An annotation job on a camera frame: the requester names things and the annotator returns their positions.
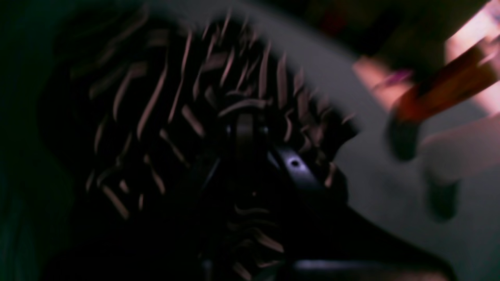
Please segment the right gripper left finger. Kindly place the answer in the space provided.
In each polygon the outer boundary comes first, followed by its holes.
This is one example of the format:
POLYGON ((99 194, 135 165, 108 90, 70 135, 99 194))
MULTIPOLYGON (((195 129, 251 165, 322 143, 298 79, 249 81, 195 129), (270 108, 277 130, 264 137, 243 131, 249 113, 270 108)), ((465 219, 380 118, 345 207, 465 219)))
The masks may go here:
POLYGON ((209 281, 229 213, 231 177, 250 163, 250 114, 216 123, 193 166, 172 192, 172 280, 209 281))

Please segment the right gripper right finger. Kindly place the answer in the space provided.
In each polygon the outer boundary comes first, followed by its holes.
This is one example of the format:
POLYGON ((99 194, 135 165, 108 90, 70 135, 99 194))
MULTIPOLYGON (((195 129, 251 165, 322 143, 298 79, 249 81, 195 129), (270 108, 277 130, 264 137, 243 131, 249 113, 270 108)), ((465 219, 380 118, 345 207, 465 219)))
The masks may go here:
POLYGON ((252 117, 252 137, 273 185, 284 232, 278 281, 456 281, 443 259, 384 231, 322 186, 290 147, 270 138, 268 118, 252 117))

